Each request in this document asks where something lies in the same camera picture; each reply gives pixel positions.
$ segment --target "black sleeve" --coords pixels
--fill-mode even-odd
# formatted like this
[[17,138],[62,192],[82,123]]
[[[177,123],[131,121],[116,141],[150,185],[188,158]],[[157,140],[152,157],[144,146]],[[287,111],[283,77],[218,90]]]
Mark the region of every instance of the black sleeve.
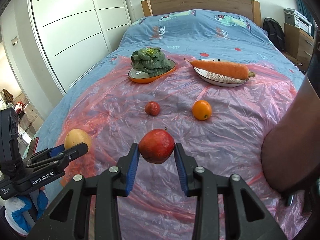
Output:
[[8,224],[4,216],[5,207],[0,209],[0,232],[1,240],[25,240],[25,237],[19,236],[16,231]]

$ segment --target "hand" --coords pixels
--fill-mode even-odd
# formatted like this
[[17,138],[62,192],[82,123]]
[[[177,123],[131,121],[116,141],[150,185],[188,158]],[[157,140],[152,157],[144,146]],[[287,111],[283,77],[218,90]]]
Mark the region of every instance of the hand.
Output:
[[[44,210],[47,208],[49,200],[43,190],[39,190],[36,199],[36,208],[38,209],[37,219],[39,219]],[[16,196],[8,199],[5,203],[5,218],[8,224],[20,235],[27,236],[31,226],[23,216],[23,212],[30,210],[32,207],[31,200],[25,196]]]

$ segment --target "silver screw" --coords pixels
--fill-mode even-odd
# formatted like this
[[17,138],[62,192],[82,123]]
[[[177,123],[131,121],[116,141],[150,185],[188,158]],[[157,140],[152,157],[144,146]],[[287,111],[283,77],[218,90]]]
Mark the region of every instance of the silver screw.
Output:
[[82,179],[82,175],[81,174],[77,174],[73,176],[73,180],[74,181],[80,181]]
[[112,173],[116,173],[119,171],[119,168],[117,166],[112,166],[109,168],[109,171],[112,172]]
[[204,168],[204,167],[202,167],[202,166],[196,167],[196,172],[197,172],[197,173],[204,173],[204,171],[205,171],[205,168]]
[[241,177],[238,174],[233,174],[231,176],[231,179],[234,180],[234,181],[239,181],[241,179]]

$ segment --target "orange carrot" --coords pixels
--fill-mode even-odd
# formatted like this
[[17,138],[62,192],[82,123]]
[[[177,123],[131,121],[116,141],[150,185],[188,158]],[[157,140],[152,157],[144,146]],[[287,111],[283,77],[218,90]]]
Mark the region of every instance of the orange carrot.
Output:
[[248,77],[255,77],[255,73],[249,71],[246,65],[240,63],[206,60],[194,60],[189,62],[193,67],[231,78],[247,79]]

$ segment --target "red fruit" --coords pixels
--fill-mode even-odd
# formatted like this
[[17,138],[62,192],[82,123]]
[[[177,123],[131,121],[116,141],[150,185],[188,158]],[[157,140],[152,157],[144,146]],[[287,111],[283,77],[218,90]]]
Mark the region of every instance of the red fruit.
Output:
[[164,163],[172,154],[174,139],[163,129],[148,132],[139,143],[139,152],[149,163]]
[[160,112],[160,106],[157,102],[151,101],[146,104],[144,111],[146,111],[147,114],[156,116]]

